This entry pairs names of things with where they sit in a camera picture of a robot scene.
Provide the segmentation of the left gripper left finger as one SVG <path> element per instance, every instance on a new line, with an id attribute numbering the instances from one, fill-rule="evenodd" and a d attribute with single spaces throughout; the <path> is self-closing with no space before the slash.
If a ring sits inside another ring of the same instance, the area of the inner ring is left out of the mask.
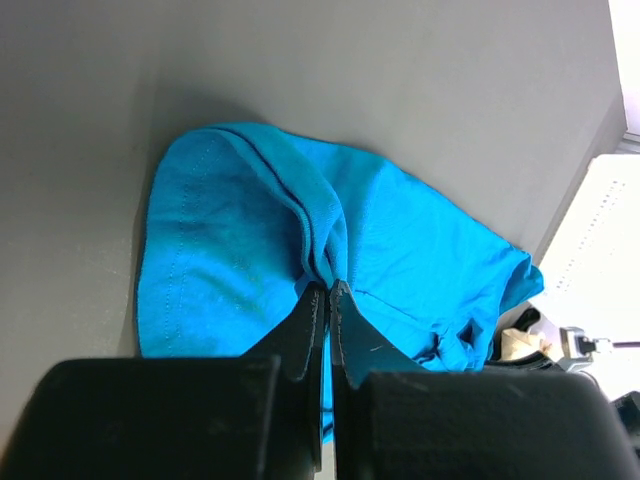
<path id="1" fill-rule="evenodd" d="M 311 479 L 322 467 L 326 292 L 244 355 L 73 359 L 31 394 L 5 479 Z"/>

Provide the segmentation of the blue t shirt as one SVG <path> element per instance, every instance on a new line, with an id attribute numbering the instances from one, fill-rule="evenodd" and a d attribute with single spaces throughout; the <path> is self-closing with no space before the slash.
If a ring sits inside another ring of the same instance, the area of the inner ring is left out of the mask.
<path id="1" fill-rule="evenodd" d="M 544 288 L 529 253 L 379 155 L 254 123 L 168 148 L 137 285 L 144 357 L 241 355 L 309 283 L 338 281 L 431 371 L 480 370 L 499 317 Z"/>

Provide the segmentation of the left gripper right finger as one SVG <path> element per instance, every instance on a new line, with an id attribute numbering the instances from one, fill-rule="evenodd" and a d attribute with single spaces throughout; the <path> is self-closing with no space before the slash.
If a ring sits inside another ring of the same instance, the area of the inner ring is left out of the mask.
<path id="1" fill-rule="evenodd" d="M 340 479 L 635 479 L 614 408 L 569 373 L 433 373 L 360 313 L 329 297 L 336 475 Z"/>

